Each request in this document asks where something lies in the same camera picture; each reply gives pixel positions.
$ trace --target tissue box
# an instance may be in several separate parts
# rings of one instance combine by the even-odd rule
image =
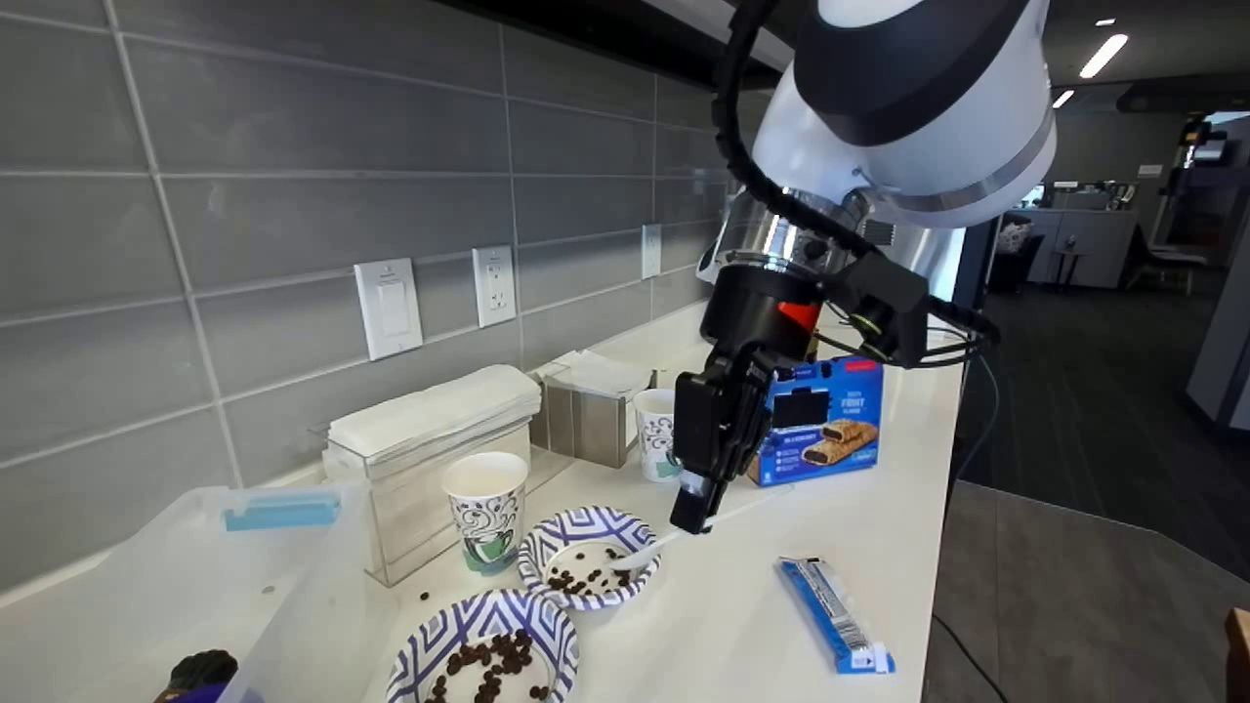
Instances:
[[[363,480],[376,520],[372,576],[403,583],[445,552],[449,509],[442,469],[466,454],[532,461],[526,423],[540,387],[515,366],[485,366],[360,414],[337,417],[320,466],[337,480]]]
[[[875,466],[884,423],[884,366],[875,358],[825,358],[781,370],[767,398],[767,432],[752,483],[820,480]]]
[[[621,469],[634,440],[630,395],[655,387],[655,370],[595,353],[569,353],[533,370],[543,406],[532,440],[549,454]]]

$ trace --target black cable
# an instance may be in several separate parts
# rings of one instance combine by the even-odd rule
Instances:
[[[966,461],[953,469],[953,480],[966,480],[970,466],[976,461],[976,454],[987,445],[992,428],[1000,426],[1004,414],[1004,387],[1000,376],[992,370],[992,365],[984,357],[976,357],[984,382],[987,382],[987,423],[979,428],[979,438],[970,445]]]
[[[972,658],[972,650],[966,645],[966,635],[961,631],[953,631],[953,625],[941,616],[941,612],[932,612],[932,622],[938,622],[938,630],[946,630],[946,635],[966,654],[966,659],[976,669],[976,676],[992,687],[992,695],[1000,698],[1000,703],[1007,703],[1007,691],[984,673],[984,665]]]
[[[970,357],[948,357],[948,358],[924,358],[924,365],[912,365],[912,366],[966,366],[970,358],[976,358],[979,353],[970,353]]]
[[[953,353],[979,353],[979,339],[961,339],[961,344],[946,344],[946,349],[931,349],[924,357],[953,357]]]
[[[830,339],[830,335],[817,335],[817,339],[826,344],[826,349],[837,349],[837,353],[862,357],[858,349],[839,344],[839,339]]]
[[[953,323],[953,329],[972,329],[972,333],[979,333],[987,344],[1000,344],[1000,329],[997,329],[987,315],[979,315],[979,314],[972,314],[972,310],[961,310],[961,303],[948,303],[948,302],[941,302],[941,297],[931,297],[924,303],[931,303],[931,314],[932,314],[938,322],[946,322],[946,323]]]
[[[976,454],[987,445],[992,428],[1000,426],[1000,409],[1004,409],[1004,391],[1000,391],[1000,376],[992,370],[992,365],[984,357],[976,357],[984,380],[987,380],[987,423],[979,428],[979,438],[972,440],[972,449],[966,454],[966,461],[953,469],[948,487],[958,480],[966,480],[970,466],[976,461]],[[1007,691],[984,673],[984,665],[972,658],[972,650],[966,645],[966,635],[932,608],[932,622],[948,631],[948,641],[966,654],[966,659],[976,669],[976,676],[992,687],[992,695],[1000,703],[1007,703]]]
[[[806,208],[799,198],[785,195],[747,154],[743,129],[737,129],[737,89],[743,89],[743,69],[750,61],[750,48],[756,27],[774,14],[778,0],[743,0],[733,21],[730,21],[730,38],[725,51],[716,65],[716,99],[711,99],[711,124],[716,124],[716,143],[725,156],[725,168],[743,178],[743,186],[778,211],[781,218],[798,224],[799,229],[817,229],[830,237],[839,251],[866,259],[877,253],[875,242],[858,237],[855,229],[830,224],[826,215]]]

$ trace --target ceiling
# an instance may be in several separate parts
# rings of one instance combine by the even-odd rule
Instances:
[[[711,81],[724,42],[724,11],[737,0],[442,0],[518,27],[583,42],[589,51],[645,61],[665,73]],[[817,0],[778,0],[770,33],[791,42],[812,27]],[[1045,61],[1054,95],[1082,87],[1079,69],[1110,33],[1129,48],[1097,73],[1136,115],[1201,115],[1250,107],[1250,0],[1052,0]],[[774,87],[778,61],[750,61],[750,87]]]
[[[774,33],[798,38],[812,25],[817,0],[781,0]],[[1250,73],[1250,0],[1052,0],[1045,61],[1054,87],[1079,87],[1082,61],[1110,33],[1129,33],[1129,48],[1097,81]]]

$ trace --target ceiling light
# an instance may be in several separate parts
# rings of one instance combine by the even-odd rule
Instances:
[[[1079,95],[1079,89],[1062,89],[1062,95],[1052,103],[1052,111],[1062,111],[1075,95]]]
[[[1129,37],[1110,37],[1088,61],[1082,65],[1082,77],[1088,81],[1110,59],[1122,53],[1122,48],[1129,42]]]

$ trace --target blue patterned paper plate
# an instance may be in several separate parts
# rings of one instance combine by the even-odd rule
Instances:
[[[569,509],[518,538],[518,583],[569,608],[617,608],[658,576],[658,562],[652,559],[630,576],[603,568],[648,544],[652,529],[630,513],[605,505]]]
[[[494,687],[494,698],[562,703],[574,678],[579,631],[569,612],[547,595],[489,590],[442,608],[406,635],[389,669],[386,703],[457,703],[479,698],[485,687]]]

